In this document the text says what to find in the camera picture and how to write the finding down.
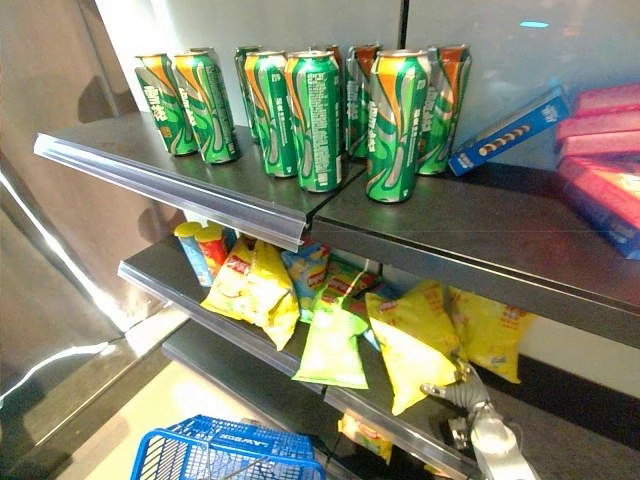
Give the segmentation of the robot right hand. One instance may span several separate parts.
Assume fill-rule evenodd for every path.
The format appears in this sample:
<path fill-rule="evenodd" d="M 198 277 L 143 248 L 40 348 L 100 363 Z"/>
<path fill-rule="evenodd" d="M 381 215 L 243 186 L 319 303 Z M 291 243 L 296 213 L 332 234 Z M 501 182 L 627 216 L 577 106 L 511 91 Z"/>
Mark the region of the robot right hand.
<path fill-rule="evenodd" d="M 424 383 L 420 386 L 421 392 L 444 399 L 464 409 L 470 417 L 477 415 L 485 408 L 491 408 L 488 390 L 475 368 L 462 358 L 456 358 L 455 363 L 459 368 L 458 381 L 446 386 Z"/>

